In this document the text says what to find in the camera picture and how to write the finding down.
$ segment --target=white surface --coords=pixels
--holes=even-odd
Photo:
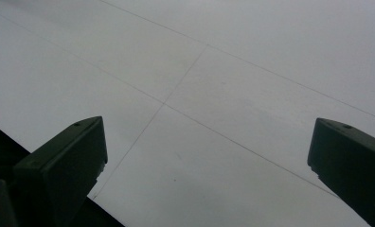
[[[161,101],[204,49],[97,0],[0,1],[0,14]]]
[[[375,0],[104,1],[375,114]]]
[[[126,226],[367,226],[342,201],[167,106],[96,202]]]
[[[160,103],[0,16],[0,129],[33,151],[69,125],[102,115],[103,186]]]
[[[128,227],[366,226],[306,158],[318,116],[375,136],[375,1],[105,1],[0,0],[0,129],[102,115]]]
[[[317,117],[375,136],[375,118],[369,114],[211,47],[167,104],[320,186],[306,162]]]

